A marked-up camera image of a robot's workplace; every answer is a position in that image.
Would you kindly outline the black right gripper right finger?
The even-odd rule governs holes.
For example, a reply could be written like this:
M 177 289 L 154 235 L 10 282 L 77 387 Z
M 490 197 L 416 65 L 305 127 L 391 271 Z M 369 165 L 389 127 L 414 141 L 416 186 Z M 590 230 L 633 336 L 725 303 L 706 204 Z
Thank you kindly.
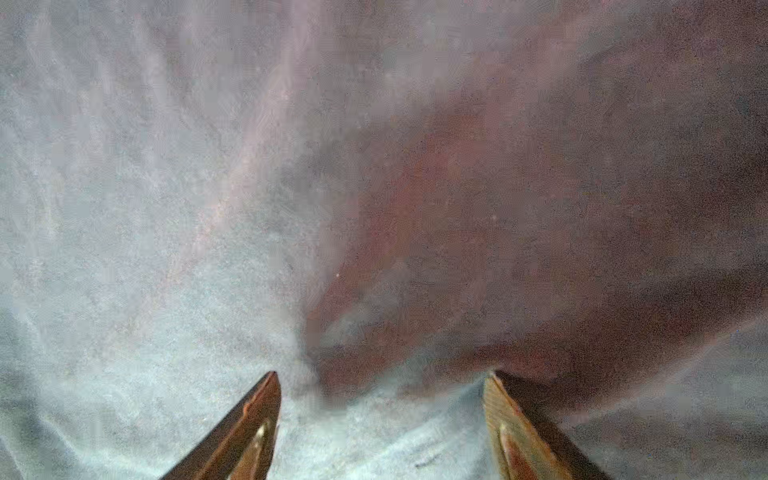
M 484 380 L 483 409 L 499 476 L 504 480 L 609 480 L 527 396 L 536 389 L 535 384 L 499 370 Z

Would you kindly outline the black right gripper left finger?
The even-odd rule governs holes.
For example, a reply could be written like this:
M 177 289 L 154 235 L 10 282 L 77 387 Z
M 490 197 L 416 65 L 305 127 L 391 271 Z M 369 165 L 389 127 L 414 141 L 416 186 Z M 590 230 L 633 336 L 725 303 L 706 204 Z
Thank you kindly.
M 267 372 L 163 480 L 265 480 L 277 438 L 281 385 Z

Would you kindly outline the dark navy maroon-trimmed tank top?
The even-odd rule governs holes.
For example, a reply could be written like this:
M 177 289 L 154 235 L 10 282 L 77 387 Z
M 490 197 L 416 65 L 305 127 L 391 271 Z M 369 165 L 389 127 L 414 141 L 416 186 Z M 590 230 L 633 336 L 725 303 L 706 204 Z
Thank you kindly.
M 767 475 L 763 1 L 5 1 L 1 475 Z

